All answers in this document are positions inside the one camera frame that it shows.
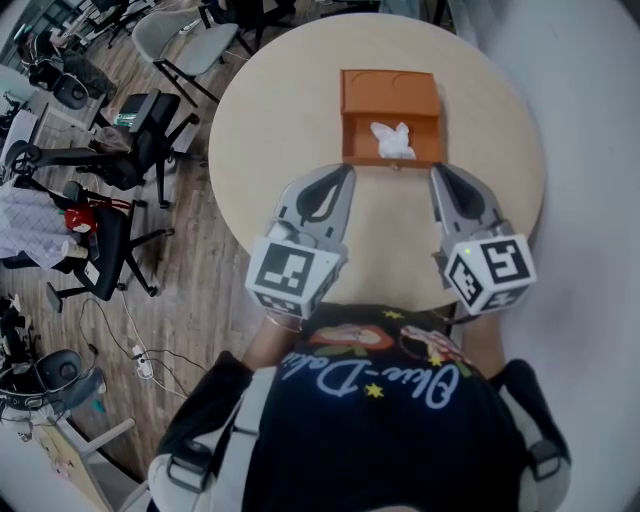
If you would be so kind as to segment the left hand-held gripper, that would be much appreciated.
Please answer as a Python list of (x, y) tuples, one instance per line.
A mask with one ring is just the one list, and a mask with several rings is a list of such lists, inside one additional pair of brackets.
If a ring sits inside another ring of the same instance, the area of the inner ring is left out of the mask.
[(317, 168), (285, 188), (275, 213), (288, 222), (274, 219), (251, 252), (245, 288), (258, 305), (298, 319), (312, 316), (348, 260), (340, 242), (354, 191), (355, 170), (345, 163)]

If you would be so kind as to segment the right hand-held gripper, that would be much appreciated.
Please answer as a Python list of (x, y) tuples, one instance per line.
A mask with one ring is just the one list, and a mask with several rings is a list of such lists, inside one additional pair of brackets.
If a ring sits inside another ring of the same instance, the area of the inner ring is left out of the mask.
[(526, 237), (504, 220), (493, 191), (457, 166), (434, 166), (429, 186), (447, 235), (433, 254), (443, 286), (470, 315), (515, 305), (536, 282), (536, 270)]

